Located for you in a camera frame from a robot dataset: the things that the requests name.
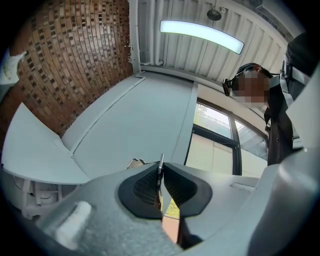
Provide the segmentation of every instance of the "ceiling light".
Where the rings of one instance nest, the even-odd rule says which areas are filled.
[[[176,33],[205,39],[228,48],[229,50],[240,54],[244,43],[222,31],[209,26],[195,24],[185,21],[162,20],[160,23],[160,32]]]

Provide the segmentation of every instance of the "metal clip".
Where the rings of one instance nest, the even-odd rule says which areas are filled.
[[[163,174],[163,165],[164,165],[164,154],[161,154],[159,167],[158,167],[158,181],[157,181],[157,190],[161,195],[160,187],[161,187],[161,179]]]
[[[138,166],[143,166],[143,165],[145,165],[146,164],[146,162],[145,161],[143,161],[142,159],[136,159],[136,158],[134,158],[134,159],[132,159],[131,161],[130,161],[130,163],[127,165],[127,167],[125,168],[126,170],[127,169],[130,169],[130,168],[135,168],[135,167],[138,167]]]

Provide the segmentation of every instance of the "brick wall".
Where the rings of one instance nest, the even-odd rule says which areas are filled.
[[[128,0],[49,0],[10,47],[19,82],[0,104],[0,148],[21,102],[62,136],[99,96],[132,75]]]

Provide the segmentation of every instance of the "white ceiling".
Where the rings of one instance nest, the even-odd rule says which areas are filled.
[[[207,11],[224,7],[226,12],[219,21],[207,18]],[[149,62],[150,1],[138,2],[138,35],[140,60]],[[158,20],[158,3],[155,17]],[[236,54],[215,43],[178,34],[160,36],[160,60],[165,68],[174,68],[200,75],[218,85],[224,78],[232,78],[238,68],[255,62],[272,73],[278,73],[286,40],[262,17],[232,0],[165,0],[160,20],[187,21],[221,30],[244,42],[241,54]],[[154,33],[159,31],[155,22]]]

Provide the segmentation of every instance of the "window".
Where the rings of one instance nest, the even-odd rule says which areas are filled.
[[[268,160],[266,140],[237,120],[235,121],[235,125],[238,131],[241,149],[248,151],[261,159]]]
[[[192,134],[186,166],[214,173],[232,174],[233,150],[211,139]]]
[[[242,176],[260,178],[268,165],[266,140],[246,125],[235,121],[241,148]]]
[[[211,107],[197,103],[193,123],[229,139],[232,138],[229,117]]]
[[[260,178],[268,165],[266,137],[232,112],[198,98],[185,165]]]

